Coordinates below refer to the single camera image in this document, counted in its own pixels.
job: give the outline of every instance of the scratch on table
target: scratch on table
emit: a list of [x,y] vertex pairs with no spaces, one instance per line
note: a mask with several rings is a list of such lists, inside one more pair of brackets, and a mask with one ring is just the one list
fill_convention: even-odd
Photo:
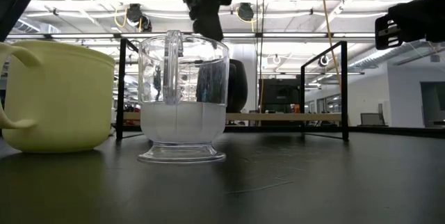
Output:
[[286,167],[286,166],[277,166],[277,168],[287,168],[287,169],[298,170],[298,171],[306,171],[306,169]]
[[264,190],[264,189],[270,189],[270,188],[273,188],[273,187],[282,186],[282,185],[289,184],[289,183],[293,183],[293,182],[282,182],[282,183],[278,183],[278,184],[272,184],[272,185],[268,185],[268,186],[263,186],[263,187],[257,188],[257,189],[246,189],[246,190],[241,190],[241,191],[229,192],[227,194],[249,193],[249,192],[260,191],[260,190]]
[[275,179],[278,179],[278,180],[283,181],[283,182],[288,182],[287,179],[283,179],[283,178],[280,178],[280,177],[275,177]]

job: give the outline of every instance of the wooden desk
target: wooden desk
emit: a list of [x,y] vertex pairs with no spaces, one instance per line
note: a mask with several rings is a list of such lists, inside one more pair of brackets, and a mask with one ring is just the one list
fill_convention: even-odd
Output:
[[[140,120],[140,113],[124,113],[124,120]],[[340,113],[227,113],[226,120],[329,120],[341,122]]]

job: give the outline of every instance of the clear plastic pitcher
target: clear plastic pitcher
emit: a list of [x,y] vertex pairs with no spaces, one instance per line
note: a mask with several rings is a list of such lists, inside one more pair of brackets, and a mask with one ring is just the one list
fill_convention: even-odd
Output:
[[225,128],[229,50],[180,31],[139,49],[140,125],[154,142],[140,161],[202,163],[225,155],[211,142]]

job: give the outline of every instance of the black metal frame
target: black metal frame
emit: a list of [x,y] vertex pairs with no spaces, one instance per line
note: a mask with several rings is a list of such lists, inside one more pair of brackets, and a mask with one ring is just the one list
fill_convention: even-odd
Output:
[[[300,80],[300,112],[305,113],[305,72],[306,67],[317,61],[319,58],[333,51],[337,47],[341,47],[341,138],[343,141],[349,141],[349,126],[348,126],[348,43],[340,41],[332,47],[321,52],[319,55],[313,57],[301,66],[301,80]],[[306,132],[306,127],[302,125],[302,132]]]
[[128,39],[120,39],[120,55],[119,55],[119,75],[118,75],[118,114],[116,115],[116,139],[118,141],[123,138],[124,131],[124,90],[125,90],[125,58],[127,56],[127,47],[139,54],[139,49],[133,45]]

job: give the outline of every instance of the ceiling pipe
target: ceiling pipe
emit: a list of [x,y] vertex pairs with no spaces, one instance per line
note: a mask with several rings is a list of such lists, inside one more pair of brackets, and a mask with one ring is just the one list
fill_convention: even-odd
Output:
[[353,65],[350,68],[353,67],[353,68],[366,69],[366,68],[370,68],[370,67],[375,67],[384,61],[388,61],[391,58],[400,56],[401,54],[405,54],[409,51],[412,51],[413,48],[418,48],[418,47],[428,47],[428,43],[422,42],[420,40],[417,40],[417,41],[411,42],[411,43],[405,43],[399,47],[390,49],[388,52],[386,52],[385,54],[383,54],[379,57],[369,58],[369,56],[371,56],[372,54],[378,54],[379,50],[374,48],[374,49],[366,52],[365,54],[362,54],[362,56],[359,56],[359,58],[354,59],[354,62],[358,63],[358,64]]
[[433,54],[439,54],[439,53],[442,53],[442,52],[444,52],[444,51],[445,51],[445,47],[442,47],[442,48],[439,49],[439,50],[431,49],[431,48],[430,48],[430,50],[427,51],[426,53],[420,53],[420,52],[418,52],[416,56],[413,56],[413,57],[411,57],[411,58],[407,58],[407,59],[405,59],[405,60],[403,60],[403,61],[399,61],[399,62],[397,62],[397,63],[394,63],[394,65],[398,65],[398,66],[400,66],[400,65],[408,64],[408,63],[411,63],[411,62],[413,62],[413,61],[417,61],[417,60],[420,60],[420,59],[422,59],[422,58],[426,58],[426,57],[432,56]]

